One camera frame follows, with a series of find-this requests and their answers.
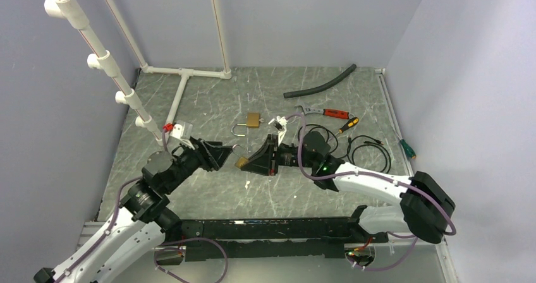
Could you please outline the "small brass padlock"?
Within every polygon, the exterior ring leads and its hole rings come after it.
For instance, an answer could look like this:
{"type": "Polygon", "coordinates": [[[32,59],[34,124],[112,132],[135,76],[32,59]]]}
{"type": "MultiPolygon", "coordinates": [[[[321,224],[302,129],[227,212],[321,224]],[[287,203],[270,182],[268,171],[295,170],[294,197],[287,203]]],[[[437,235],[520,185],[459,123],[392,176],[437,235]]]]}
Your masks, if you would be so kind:
{"type": "Polygon", "coordinates": [[[241,169],[248,162],[247,149],[240,144],[235,144],[232,146],[232,153],[237,157],[235,166],[241,169]]]}

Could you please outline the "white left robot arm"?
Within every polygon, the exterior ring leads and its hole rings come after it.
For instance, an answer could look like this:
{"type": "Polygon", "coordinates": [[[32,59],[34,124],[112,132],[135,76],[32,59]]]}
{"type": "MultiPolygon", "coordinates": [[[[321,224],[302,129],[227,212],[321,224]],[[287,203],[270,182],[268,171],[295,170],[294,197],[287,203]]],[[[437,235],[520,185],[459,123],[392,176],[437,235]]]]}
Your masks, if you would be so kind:
{"type": "Polygon", "coordinates": [[[56,267],[40,269],[34,282],[103,282],[139,256],[164,243],[177,243],[183,221],[168,208],[168,196],[196,170],[218,171],[233,148],[220,141],[190,138],[182,153],[153,153],[140,177],[124,183],[112,214],[74,254],[56,267]]]}

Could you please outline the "large brass padlock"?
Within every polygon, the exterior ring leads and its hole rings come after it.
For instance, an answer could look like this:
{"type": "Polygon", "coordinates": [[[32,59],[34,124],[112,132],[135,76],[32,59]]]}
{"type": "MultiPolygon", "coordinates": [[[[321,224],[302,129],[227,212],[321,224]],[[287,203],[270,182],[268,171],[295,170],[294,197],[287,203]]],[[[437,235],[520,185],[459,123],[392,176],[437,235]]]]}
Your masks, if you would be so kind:
{"type": "Polygon", "coordinates": [[[258,128],[261,123],[259,123],[259,119],[261,118],[260,113],[258,112],[248,112],[246,115],[246,121],[244,123],[236,123],[231,127],[231,134],[233,136],[237,137],[246,137],[246,134],[238,133],[236,131],[236,128],[238,127],[244,127],[246,129],[248,128],[258,128]]]}

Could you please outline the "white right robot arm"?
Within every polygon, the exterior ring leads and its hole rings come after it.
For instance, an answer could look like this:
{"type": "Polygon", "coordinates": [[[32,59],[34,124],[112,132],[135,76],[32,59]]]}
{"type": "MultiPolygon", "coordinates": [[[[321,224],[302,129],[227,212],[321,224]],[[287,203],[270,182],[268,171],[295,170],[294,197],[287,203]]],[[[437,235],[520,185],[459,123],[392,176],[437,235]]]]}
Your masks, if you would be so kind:
{"type": "Polygon", "coordinates": [[[263,176],[276,175],[281,166],[297,167],[322,190],[361,193],[385,202],[385,207],[357,208],[356,220],[348,225],[356,242],[380,232],[405,232],[438,244],[457,233],[451,218],[456,205],[430,174],[417,171],[397,176],[372,171],[335,158],[329,151],[316,131],[307,133],[299,145],[281,143],[277,134],[269,134],[260,149],[240,157],[236,166],[263,176]]]}

